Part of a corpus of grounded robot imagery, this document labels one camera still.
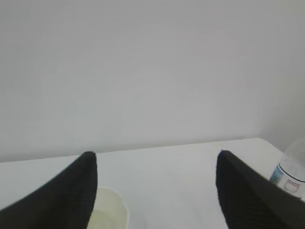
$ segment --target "plastic bottle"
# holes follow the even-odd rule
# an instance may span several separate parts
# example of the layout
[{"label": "plastic bottle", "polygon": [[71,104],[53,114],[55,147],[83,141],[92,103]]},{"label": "plastic bottle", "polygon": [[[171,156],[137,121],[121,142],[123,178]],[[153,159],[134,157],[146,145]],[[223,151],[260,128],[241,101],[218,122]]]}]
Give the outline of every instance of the plastic bottle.
[{"label": "plastic bottle", "polygon": [[305,201],[305,138],[287,148],[270,182]]}]

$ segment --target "white table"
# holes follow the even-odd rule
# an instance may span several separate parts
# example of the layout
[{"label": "white table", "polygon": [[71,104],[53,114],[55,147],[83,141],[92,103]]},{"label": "white table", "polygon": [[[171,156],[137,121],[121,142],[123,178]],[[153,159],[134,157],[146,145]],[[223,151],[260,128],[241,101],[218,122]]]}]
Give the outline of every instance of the white table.
[{"label": "white table", "polygon": [[[215,186],[221,149],[266,178],[282,155],[260,138],[100,153],[99,186],[123,196],[130,229],[226,229]],[[0,163],[0,208],[31,193],[76,158]]]}]

